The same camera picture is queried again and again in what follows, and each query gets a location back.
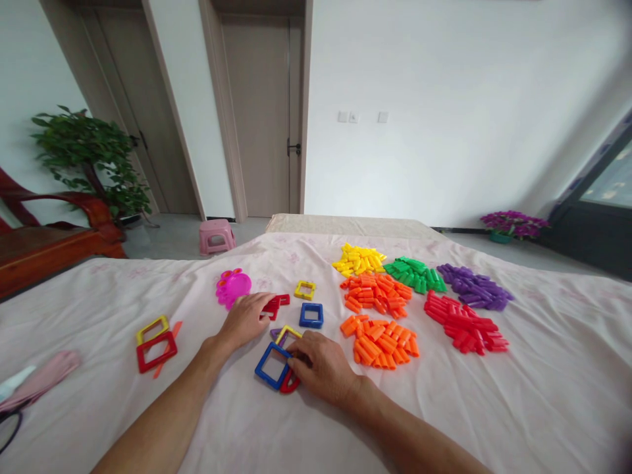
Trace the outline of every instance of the mattress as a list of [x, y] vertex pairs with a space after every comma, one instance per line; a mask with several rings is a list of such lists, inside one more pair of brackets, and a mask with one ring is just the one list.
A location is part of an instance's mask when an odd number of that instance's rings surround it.
[[413, 219], [275, 214], [265, 232], [398, 237], [443, 242], [448, 238]]
[[[515, 301], [480, 314], [510, 351], [461, 354], [415, 294], [399, 323], [418, 334], [421, 357], [396, 371], [355, 364], [339, 329], [349, 316], [343, 278], [331, 267], [347, 241], [387, 261], [406, 255], [490, 275]], [[78, 351], [82, 365], [25, 411], [0, 472], [89, 472], [220, 329], [226, 309], [215, 284], [237, 267], [253, 291], [292, 293], [299, 280], [315, 282], [322, 333], [342, 345], [353, 370], [495, 472], [605, 473], [621, 458], [632, 427], [630, 285], [528, 269], [449, 240], [268, 233], [210, 261], [94, 259], [2, 303], [0, 380], [60, 350]], [[271, 328], [300, 329], [302, 302], [292, 297]], [[154, 380], [138, 372], [135, 335], [161, 314], [183, 324], [177, 356]], [[302, 386], [284, 396], [255, 376], [270, 341], [266, 332], [228, 361], [180, 472], [388, 472], [379, 447], [346, 416]]]

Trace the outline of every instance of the floor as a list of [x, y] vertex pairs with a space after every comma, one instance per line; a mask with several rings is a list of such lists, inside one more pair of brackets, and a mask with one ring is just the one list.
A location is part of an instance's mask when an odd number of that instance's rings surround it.
[[[140, 223], [128, 230], [128, 241], [123, 244], [129, 258], [133, 259], [210, 259], [199, 254], [199, 217], [195, 215], [161, 214], [151, 221], [160, 228], [150, 228]], [[237, 245], [244, 244], [265, 233], [270, 219], [249, 217], [242, 224], [231, 224]], [[581, 273], [609, 277], [610, 275], [583, 263], [564, 257], [552, 250], [528, 241], [513, 241], [502, 245], [491, 242], [483, 234], [446, 234], [453, 241], [480, 250], [500, 259], [539, 270], [565, 273]]]

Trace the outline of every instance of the potted plant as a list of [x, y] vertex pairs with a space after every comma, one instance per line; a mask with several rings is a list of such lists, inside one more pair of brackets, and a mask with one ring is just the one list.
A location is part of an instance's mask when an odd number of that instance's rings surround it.
[[549, 223], [544, 219], [530, 217], [518, 211], [503, 211], [481, 217], [487, 228], [492, 229], [489, 239], [499, 244], [508, 244], [514, 237], [534, 238], [540, 235], [542, 227]]
[[42, 164], [73, 191], [97, 196], [110, 208], [117, 226], [121, 219], [146, 212], [151, 214], [149, 187], [132, 168], [128, 154], [132, 140], [114, 122], [86, 116], [86, 109], [65, 113], [37, 114], [31, 120], [44, 128], [31, 135], [44, 152]]

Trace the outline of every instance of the chair armrest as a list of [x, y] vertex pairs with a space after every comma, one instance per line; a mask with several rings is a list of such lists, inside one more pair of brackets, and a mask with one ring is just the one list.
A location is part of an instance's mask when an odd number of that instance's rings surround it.
[[115, 226], [112, 214], [106, 204], [98, 197], [87, 193], [65, 191], [54, 194], [35, 194], [28, 190], [11, 190], [3, 193], [5, 201], [35, 201], [37, 199], [57, 199], [66, 201], [81, 208], [88, 216], [90, 227], [98, 229], [108, 242], [116, 242], [123, 238], [123, 233]]

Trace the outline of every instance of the red wooden armchair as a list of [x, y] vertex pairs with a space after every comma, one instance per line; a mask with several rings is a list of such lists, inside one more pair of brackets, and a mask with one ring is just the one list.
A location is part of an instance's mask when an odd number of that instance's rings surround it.
[[[0, 199], [24, 225], [13, 229], [0, 218], [0, 298], [91, 256], [127, 258], [108, 207], [80, 192], [35, 194], [25, 190], [0, 169]], [[59, 199], [81, 208], [90, 228], [67, 222], [41, 226], [23, 206], [24, 201]]]

